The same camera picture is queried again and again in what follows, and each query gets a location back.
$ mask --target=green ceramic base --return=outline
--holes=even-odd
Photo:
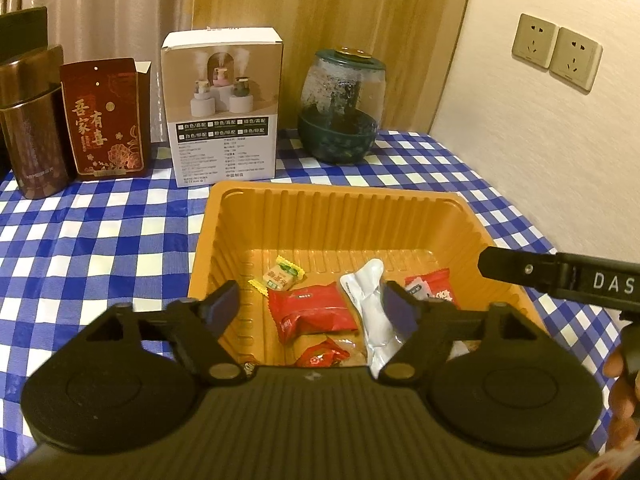
[[[302,110],[298,115],[298,134],[305,150],[321,162],[328,164],[356,164],[371,149],[378,135],[378,126],[372,117],[356,110],[349,121],[333,120],[314,108]],[[336,130],[354,133],[342,133]]]

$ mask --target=finger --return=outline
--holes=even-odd
[[[629,418],[634,414],[638,403],[634,389],[626,378],[619,377],[609,393],[609,407],[615,416]]]
[[[602,373],[610,378],[620,377],[625,371],[625,361],[622,358],[622,350],[618,346],[607,358],[602,367]]]
[[[631,418],[619,418],[614,416],[609,423],[607,433],[607,449],[623,448],[631,444],[638,436],[638,424]]]

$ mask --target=red snack package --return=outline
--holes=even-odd
[[[317,345],[310,346],[296,361],[301,368],[328,368],[349,358],[349,352],[340,348],[328,337]]]
[[[358,328],[335,282],[286,292],[269,289],[269,310],[283,344],[301,334]]]
[[[420,287],[420,282],[426,284],[426,289],[428,295],[432,298],[441,298],[443,300],[450,301],[451,303],[457,305],[458,300],[453,294],[453,289],[451,288],[451,284],[449,283],[449,269],[440,269],[435,272],[430,272],[429,274],[420,274],[418,276],[410,276],[404,279],[405,287],[409,284],[418,286],[421,290],[424,290],[424,287]]]

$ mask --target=table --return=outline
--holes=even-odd
[[[156,146],[148,178],[76,182],[25,200],[11,177],[0,185],[0,470],[34,447],[18,405],[26,378],[110,304],[157,310],[187,294],[209,187],[178,188],[170,151]],[[295,132],[281,132],[273,182],[453,191],[496,244],[553,252],[545,237],[493,187],[429,136],[382,132],[366,163],[328,166]],[[549,333],[597,378],[605,407],[612,381],[604,358],[620,334],[598,307],[528,291]],[[160,343],[145,344],[167,352]],[[591,438],[602,450],[610,413]]]

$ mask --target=beige curtain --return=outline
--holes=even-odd
[[[46,6],[49,42],[61,43],[66,62],[133,57],[152,62],[152,140],[165,140],[159,92],[160,47],[172,30],[191,28],[184,0],[1,0],[2,12]]]

